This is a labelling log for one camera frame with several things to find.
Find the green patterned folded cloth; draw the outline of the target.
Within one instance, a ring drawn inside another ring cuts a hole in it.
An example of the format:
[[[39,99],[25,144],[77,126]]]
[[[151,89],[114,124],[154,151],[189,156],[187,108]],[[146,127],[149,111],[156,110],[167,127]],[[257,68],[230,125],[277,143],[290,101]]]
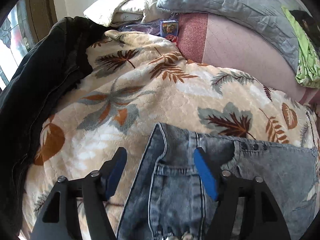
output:
[[[284,15],[293,27],[298,39],[298,68],[296,81],[304,87],[319,89],[319,57],[316,50],[298,23],[295,17],[286,7],[281,7]]]

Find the stained glass window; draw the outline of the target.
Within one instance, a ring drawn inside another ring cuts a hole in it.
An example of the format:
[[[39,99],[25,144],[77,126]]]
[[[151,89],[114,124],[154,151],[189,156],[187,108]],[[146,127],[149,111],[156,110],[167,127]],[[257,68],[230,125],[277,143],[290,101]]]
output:
[[[23,58],[34,45],[25,0],[19,0],[1,25],[1,90],[12,80]]]

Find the grey quilted blanket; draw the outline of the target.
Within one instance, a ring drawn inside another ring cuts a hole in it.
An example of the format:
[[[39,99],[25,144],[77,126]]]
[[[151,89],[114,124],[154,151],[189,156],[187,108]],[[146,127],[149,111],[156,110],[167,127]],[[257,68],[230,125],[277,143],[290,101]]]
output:
[[[301,0],[158,0],[167,12],[204,12],[230,19],[257,32],[276,48],[294,72],[298,69],[298,39],[282,8],[306,10]]]

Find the cream floral pillow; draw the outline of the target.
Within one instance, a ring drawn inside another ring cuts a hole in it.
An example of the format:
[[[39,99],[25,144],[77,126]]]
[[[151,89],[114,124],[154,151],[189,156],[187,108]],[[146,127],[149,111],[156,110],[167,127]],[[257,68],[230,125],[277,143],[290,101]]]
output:
[[[105,27],[170,18],[171,13],[157,8],[157,2],[158,0],[97,0],[84,11],[84,16]]]

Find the black garment on sofa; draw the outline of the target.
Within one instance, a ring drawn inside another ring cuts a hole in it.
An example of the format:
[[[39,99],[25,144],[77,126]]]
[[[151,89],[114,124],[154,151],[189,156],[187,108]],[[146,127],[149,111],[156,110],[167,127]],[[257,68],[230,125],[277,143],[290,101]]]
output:
[[[17,239],[29,165],[43,123],[60,98],[92,72],[86,50],[107,28],[83,17],[65,17],[23,58],[1,92],[1,239]]]

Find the grey-blue denim pants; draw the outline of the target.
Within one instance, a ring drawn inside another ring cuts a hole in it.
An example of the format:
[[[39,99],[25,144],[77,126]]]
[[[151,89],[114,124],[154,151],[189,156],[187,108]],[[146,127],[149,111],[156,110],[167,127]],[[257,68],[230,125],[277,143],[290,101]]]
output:
[[[273,193],[292,239],[311,224],[316,206],[315,148],[200,134],[155,125],[121,216],[118,239],[203,239],[217,203],[206,193],[193,154],[201,147],[239,178],[261,176]]]

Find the cream leaf-print fleece blanket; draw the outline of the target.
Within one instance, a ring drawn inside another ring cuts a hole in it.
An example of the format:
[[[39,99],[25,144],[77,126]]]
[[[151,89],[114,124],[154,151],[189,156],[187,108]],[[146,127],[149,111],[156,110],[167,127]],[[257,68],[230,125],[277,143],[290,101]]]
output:
[[[23,197],[22,234],[36,219],[59,176],[82,178],[119,147],[127,163],[115,195],[105,204],[118,225],[156,124],[188,131],[315,148],[319,209],[319,135],[316,115],[284,92],[236,69],[185,59],[161,37],[108,31],[87,49],[93,71],[67,93],[43,123]]]

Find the small colourful box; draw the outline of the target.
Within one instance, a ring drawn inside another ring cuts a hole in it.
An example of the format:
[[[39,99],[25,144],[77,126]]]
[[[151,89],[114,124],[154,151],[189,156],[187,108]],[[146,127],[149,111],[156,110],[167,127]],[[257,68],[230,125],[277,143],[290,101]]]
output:
[[[178,40],[178,21],[163,20],[159,23],[160,37],[163,37],[170,42],[177,43]]]

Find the black item on green cloth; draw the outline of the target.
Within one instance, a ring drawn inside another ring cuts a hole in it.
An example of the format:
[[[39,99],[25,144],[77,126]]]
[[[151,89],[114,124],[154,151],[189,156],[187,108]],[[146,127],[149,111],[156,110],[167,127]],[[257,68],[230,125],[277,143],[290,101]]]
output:
[[[306,11],[291,10],[295,20],[301,25],[308,37],[319,42],[319,26],[317,22]]]

